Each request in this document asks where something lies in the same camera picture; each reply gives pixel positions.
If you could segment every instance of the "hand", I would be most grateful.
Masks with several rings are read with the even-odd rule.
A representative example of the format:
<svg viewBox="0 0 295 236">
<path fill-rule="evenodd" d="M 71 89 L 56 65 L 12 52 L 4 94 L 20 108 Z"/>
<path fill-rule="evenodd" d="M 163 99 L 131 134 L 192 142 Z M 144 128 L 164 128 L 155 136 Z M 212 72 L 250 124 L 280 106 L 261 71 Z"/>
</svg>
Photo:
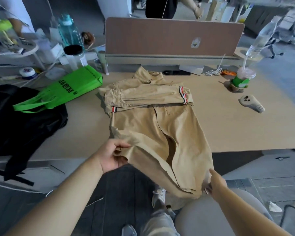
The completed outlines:
<svg viewBox="0 0 295 236">
<path fill-rule="evenodd" d="M 128 160 L 123 156 L 114 156 L 113 153 L 117 147 L 130 147 L 131 145 L 121 139 L 108 139 L 97 152 L 94 157 L 99 158 L 99 163 L 102 166 L 103 174 L 107 171 L 117 169 L 128 163 Z"/>
<path fill-rule="evenodd" d="M 211 194 L 212 198 L 218 202 L 220 197 L 220 191 L 223 188 L 227 188 L 226 180 L 215 170 L 210 169 L 211 173 L 211 189 L 207 189 L 208 192 Z"/>
</svg>

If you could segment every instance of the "grey shoe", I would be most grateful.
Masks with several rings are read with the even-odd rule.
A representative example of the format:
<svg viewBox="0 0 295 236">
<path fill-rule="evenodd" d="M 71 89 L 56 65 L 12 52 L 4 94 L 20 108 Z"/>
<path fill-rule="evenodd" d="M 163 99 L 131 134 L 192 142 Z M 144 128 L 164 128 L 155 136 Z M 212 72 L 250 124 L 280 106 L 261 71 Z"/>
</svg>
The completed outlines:
<svg viewBox="0 0 295 236">
<path fill-rule="evenodd" d="M 127 224 L 121 230 L 121 236 L 137 236 L 137 232 L 131 225 Z"/>
</svg>

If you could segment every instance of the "person's left hand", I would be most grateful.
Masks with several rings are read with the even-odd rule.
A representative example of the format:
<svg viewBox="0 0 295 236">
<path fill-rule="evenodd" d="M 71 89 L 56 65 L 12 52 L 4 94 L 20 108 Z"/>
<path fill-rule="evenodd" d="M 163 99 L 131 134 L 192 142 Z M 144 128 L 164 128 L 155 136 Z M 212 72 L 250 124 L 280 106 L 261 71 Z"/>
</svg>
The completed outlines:
<svg viewBox="0 0 295 236">
<path fill-rule="evenodd" d="M 107 171 L 117 169 L 128 163 L 128 160 L 123 156 L 114 156 L 113 153 L 117 147 L 130 147 L 131 145 L 121 139 L 108 139 L 97 152 L 94 157 L 99 158 L 99 163 L 102 166 L 103 174 Z"/>
</svg>

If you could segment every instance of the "green tote bag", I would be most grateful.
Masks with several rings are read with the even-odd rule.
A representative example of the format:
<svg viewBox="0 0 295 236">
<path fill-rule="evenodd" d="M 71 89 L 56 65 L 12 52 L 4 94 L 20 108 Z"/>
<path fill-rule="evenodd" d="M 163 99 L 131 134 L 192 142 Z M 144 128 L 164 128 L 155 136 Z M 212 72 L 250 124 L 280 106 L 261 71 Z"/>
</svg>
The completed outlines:
<svg viewBox="0 0 295 236">
<path fill-rule="evenodd" d="M 45 109 L 53 109 L 102 86 L 102 84 L 102 75 L 87 65 L 44 88 L 37 96 L 13 105 L 13 107 L 15 111 L 23 113 L 37 113 Z"/>
</svg>

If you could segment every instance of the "sticker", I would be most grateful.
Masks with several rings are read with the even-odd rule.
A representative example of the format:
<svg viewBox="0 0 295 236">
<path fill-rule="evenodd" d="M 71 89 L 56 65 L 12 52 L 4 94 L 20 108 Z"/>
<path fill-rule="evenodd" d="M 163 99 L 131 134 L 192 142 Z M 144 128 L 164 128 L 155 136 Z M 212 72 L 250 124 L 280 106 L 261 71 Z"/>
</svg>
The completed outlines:
<svg viewBox="0 0 295 236">
<path fill-rule="evenodd" d="M 191 48 L 198 48 L 200 45 L 200 37 L 195 38 L 191 43 Z"/>
</svg>

